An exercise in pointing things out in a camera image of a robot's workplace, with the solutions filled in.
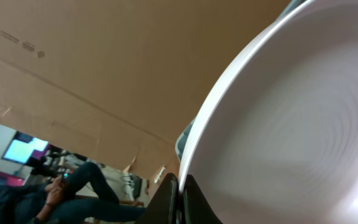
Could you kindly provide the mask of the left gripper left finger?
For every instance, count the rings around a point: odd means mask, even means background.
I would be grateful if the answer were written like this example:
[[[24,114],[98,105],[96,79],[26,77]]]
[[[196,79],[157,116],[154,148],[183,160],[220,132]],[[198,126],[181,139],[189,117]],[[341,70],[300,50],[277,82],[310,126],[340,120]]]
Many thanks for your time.
[[[135,224],[176,224],[178,179],[169,173]]]

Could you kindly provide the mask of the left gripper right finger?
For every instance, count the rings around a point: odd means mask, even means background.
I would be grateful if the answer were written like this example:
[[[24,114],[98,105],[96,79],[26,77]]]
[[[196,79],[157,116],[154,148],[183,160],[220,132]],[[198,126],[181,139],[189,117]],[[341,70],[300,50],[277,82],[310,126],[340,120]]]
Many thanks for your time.
[[[181,214],[185,224],[223,224],[213,212],[192,175],[186,177]]]

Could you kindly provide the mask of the large white plate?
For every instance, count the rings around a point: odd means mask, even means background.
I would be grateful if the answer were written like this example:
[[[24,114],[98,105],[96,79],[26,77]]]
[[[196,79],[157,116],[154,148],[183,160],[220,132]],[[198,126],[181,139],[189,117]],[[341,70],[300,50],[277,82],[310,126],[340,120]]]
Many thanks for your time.
[[[306,1],[231,62],[179,173],[223,223],[358,223],[358,0]]]

